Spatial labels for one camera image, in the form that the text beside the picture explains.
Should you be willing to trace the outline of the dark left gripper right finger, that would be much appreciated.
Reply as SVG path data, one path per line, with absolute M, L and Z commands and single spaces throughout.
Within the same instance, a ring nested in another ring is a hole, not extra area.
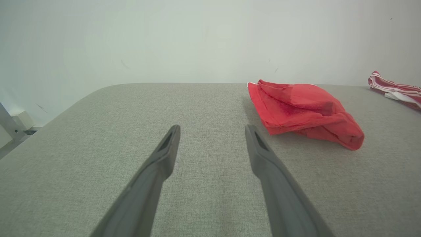
M 245 137 L 251 169 L 261 183 L 272 236 L 334 236 L 331 228 L 258 129 L 247 125 Z

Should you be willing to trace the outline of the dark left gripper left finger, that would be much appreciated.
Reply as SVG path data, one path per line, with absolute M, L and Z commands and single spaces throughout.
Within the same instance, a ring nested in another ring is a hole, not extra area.
M 173 173 L 180 142 L 172 126 L 93 230 L 92 237 L 149 237 L 162 185 Z

